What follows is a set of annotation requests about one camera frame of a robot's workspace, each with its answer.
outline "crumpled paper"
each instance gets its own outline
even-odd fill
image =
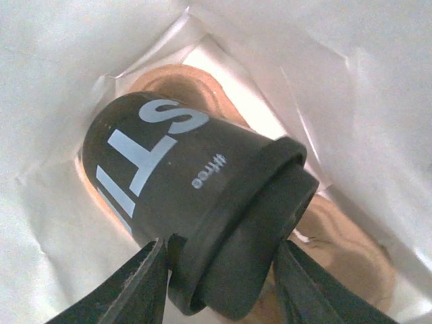
[[[306,143],[326,194],[359,208],[359,223],[411,257],[401,269],[414,274],[409,280],[429,278],[421,290],[432,299],[431,8],[0,3],[0,323],[48,320],[137,251],[84,191],[74,159],[94,116],[126,86],[120,79],[182,61],[207,32]],[[400,318],[414,320],[431,310],[427,303]],[[166,323],[177,316],[172,310]]]

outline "black cylindrical object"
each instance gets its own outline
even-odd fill
[[[88,179],[135,239],[171,238],[177,307],[231,319],[251,309],[317,189],[305,159],[291,138],[272,141],[149,92],[110,103],[82,149]]]

